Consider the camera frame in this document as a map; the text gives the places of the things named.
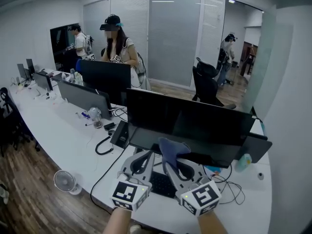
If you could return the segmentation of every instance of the window blind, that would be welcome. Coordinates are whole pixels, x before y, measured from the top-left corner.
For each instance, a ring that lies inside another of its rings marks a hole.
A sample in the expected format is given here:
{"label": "window blind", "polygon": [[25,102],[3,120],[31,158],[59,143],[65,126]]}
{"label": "window blind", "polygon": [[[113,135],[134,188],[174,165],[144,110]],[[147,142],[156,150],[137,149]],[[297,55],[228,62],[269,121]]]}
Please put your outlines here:
{"label": "window blind", "polygon": [[216,67],[224,23],[224,1],[205,0],[204,22],[199,57]]}
{"label": "window blind", "polygon": [[86,35],[92,36],[93,53],[97,60],[101,59],[101,51],[106,47],[104,31],[99,28],[109,16],[109,0],[102,0],[83,7],[83,28]]}
{"label": "window blind", "polygon": [[190,86],[200,0],[151,0],[149,77]]}
{"label": "window blind", "polygon": [[120,17],[123,30],[147,64],[148,0],[111,0],[111,14]]}

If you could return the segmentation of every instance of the wooden floor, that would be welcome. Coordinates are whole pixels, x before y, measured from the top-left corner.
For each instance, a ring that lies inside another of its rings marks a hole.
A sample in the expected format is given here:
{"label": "wooden floor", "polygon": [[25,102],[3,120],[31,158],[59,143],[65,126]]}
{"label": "wooden floor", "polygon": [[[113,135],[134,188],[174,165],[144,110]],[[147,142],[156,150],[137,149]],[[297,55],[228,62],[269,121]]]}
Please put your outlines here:
{"label": "wooden floor", "polygon": [[[248,82],[247,80],[239,75],[240,69],[236,70],[231,68],[227,72],[227,79],[233,81],[233,84],[225,84],[224,86],[220,86],[217,92],[217,98],[224,104],[232,104],[236,105],[236,110],[242,111],[242,101],[245,95],[245,90],[247,88]],[[189,99],[191,100],[195,95],[195,91],[189,89],[183,89],[171,85],[165,85],[159,82],[151,81],[152,91],[158,92],[161,94],[169,95],[176,98],[181,99]]]}
{"label": "wooden floor", "polygon": [[0,180],[10,192],[0,220],[8,224],[8,233],[102,233],[108,213],[95,206],[85,191],[78,196],[59,191],[53,183],[59,168],[34,145],[33,141],[21,144],[18,151],[9,146],[0,157]]}

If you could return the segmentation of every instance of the desk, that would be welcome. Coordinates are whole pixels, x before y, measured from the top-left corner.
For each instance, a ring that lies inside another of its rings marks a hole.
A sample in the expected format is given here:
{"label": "desk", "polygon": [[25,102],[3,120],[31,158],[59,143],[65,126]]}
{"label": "desk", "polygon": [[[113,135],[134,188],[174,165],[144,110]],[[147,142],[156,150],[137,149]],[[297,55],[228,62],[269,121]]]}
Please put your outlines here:
{"label": "desk", "polygon": [[[36,85],[31,87],[31,90],[35,90]],[[10,94],[22,118],[51,159],[62,169],[72,173],[78,184],[90,192],[92,186],[120,155],[122,149],[115,147],[111,153],[98,156],[95,153],[95,146],[108,136],[103,128],[84,126],[87,120],[79,119],[75,114],[75,112],[81,113],[82,109],[62,100],[57,86],[54,87],[57,94],[55,100],[46,100],[46,96],[33,99],[31,90],[27,88],[16,93],[16,87],[10,88]],[[112,121],[118,123],[120,118],[113,118]],[[262,134],[258,121],[252,131]],[[100,146],[99,152],[107,151],[111,147],[111,143],[105,142]],[[129,146],[93,191],[94,197],[110,207],[113,206],[109,200],[111,181],[116,178],[123,162],[134,153],[134,150],[134,147]],[[161,165],[156,166],[155,170],[160,172]],[[258,179],[258,173],[263,173],[263,180]],[[224,169],[221,173],[224,177],[228,174],[229,169]],[[242,173],[237,173],[233,169],[229,180],[242,186],[246,200],[240,206],[232,202],[219,205],[215,209],[225,228],[233,234],[266,234],[269,229],[272,201],[268,155],[265,154],[259,163],[250,165]],[[233,199],[229,189],[226,189],[222,195],[221,202]],[[132,214],[132,218],[171,233],[200,233],[197,219],[190,212],[179,206],[175,200],[153,193],[150,193],[139,210]]]}

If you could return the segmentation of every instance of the bag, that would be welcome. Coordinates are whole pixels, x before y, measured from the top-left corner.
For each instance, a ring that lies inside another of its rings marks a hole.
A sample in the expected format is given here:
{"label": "bag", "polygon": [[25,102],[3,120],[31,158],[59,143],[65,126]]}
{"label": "bag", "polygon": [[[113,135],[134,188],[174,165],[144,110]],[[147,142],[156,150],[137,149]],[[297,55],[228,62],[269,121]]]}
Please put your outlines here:
{"label": "bag", "polygon": [[218,61],[220,61],[221,63],[225,63],[225,58],[227,57],[226,52],[224,51],[224,49],[220,48],[220,53],[219,53],[219,58]]}
{"label": "bag", "polygon": [[92,54],[92,43],[93,43],[93,38],[90,35],[86,36],[86,47],[85,47],[85,51],[87,53],[87,55]]}
{"label": "bag", "polygon": [[[128,40],[128,38],[125,39],[125,42],[123,44],[123,48],[127,47],[127,40]],[[136,54],[138,57],[138,66],[135,66],[136,74],[137,75],[143,75],[146,73],[144,61],[143,61],[142,56],[140,55],[140,53],[138,51],[136,52]]]}

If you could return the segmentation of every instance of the desk fan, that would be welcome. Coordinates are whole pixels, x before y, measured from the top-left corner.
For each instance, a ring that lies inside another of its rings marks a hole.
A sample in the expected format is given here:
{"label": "desk fan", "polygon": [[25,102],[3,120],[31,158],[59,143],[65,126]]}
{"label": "desk fan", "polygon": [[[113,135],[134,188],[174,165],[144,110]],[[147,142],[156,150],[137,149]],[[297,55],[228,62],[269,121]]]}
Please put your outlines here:
{"label": "desk fan", "polygon": [[57,171],[54,174],[53,181],[54,181],[54,185],[59,190],[65,193],[78,195],[82,190],[82,187],[76,183],[75,177],[72,176],[67,171],[63,171],[63,170]]}

